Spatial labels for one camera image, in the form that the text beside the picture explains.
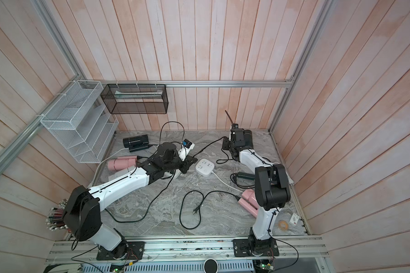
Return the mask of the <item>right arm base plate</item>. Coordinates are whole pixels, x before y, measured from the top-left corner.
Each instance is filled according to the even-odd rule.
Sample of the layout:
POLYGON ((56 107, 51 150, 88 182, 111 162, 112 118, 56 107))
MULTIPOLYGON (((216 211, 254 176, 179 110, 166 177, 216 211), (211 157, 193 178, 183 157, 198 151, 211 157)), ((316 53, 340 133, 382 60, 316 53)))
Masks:
POLYGON ((253 231, 247 238, 234 239, 233 252, 235 257, 278 257, 280 255, 278 246, 270 236, 265 240, 255 237, 253 231))

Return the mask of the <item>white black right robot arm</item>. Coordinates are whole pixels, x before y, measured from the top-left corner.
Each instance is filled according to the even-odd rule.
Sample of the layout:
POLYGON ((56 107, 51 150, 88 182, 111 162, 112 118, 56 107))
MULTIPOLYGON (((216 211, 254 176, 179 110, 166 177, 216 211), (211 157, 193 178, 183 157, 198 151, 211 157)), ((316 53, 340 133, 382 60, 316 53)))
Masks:
POLYGON ((259 212, 251 238, 256 241, 270 239, 279 209, 285 207, 291 198, 285 167, 259 156, 254 150, 252 132, 241 129, 238 124, 231 126, 230 136, 224 138, 222 148, 231 153, 233 160, 247 166, 255 174, 255 198, 259 212))

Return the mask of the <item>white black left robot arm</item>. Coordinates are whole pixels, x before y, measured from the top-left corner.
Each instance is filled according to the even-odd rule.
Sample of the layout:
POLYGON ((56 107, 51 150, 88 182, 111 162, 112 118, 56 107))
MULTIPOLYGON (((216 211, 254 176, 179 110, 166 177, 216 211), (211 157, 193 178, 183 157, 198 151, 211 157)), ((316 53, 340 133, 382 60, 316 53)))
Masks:
POLYGON ((116 200, 163 177, 174 179, 185 174, 197 161, 189 155, 194 147, 187 139, 180 149, 174 143, 164 142, 147 160, 115 173, 108 182, 91 188, 75 188, 62 220, 77 241, 92 241, 115 259, 122 258, 128 251, 128 243, 119 232, 102 223, 101 212, 116 200))

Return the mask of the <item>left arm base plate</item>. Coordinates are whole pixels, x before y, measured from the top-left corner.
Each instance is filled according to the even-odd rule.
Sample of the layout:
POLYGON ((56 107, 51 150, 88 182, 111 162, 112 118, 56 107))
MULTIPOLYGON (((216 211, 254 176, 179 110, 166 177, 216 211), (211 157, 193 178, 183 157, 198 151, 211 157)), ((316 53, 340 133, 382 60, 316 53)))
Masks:
POLYGON ((102 246, 99 246, 99 251, 96 260, 141 260, 145 250, 144 241, 128 241, 121 242, 116 248, 109 251, 102 246))

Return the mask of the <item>pink hair dryer under arm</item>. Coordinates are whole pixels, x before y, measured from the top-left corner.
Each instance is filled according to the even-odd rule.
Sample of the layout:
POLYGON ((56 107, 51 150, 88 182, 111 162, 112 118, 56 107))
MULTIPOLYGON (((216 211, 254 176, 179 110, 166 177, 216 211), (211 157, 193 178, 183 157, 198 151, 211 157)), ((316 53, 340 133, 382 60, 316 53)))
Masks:
POLYGON ((242 193, 241 198, 238 200, 238 203, 251 215, 257 218, 259 205, 257 203, 255 191, 253 189, 245 190, 242 193))

